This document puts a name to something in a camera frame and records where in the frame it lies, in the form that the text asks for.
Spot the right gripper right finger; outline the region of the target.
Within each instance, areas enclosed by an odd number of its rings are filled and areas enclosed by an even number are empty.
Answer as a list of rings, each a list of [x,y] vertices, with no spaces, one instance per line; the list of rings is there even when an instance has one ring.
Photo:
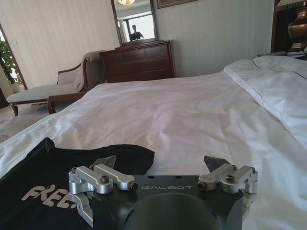
[[[223,192],[235,194],[243,184],[243,213],[249,213],[258,191],[258,172],[255,168],[244,165],[238,169],[225,159],[207,155],[204,162],[209,174],[199,176],[198,189],[202,192],[213,191],[220,184]]]

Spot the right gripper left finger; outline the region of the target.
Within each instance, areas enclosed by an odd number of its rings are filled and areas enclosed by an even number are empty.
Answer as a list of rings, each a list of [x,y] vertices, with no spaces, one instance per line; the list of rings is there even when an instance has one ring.
[[[138,183],[132,175],[123,174],[105,164],[90,167],[73,167],[68,174],[72,201],[77,205],[79,215],[92,227],[93,210],[90,207],[88,193],[109,194],[114,185],[120,191],[134,192]]]

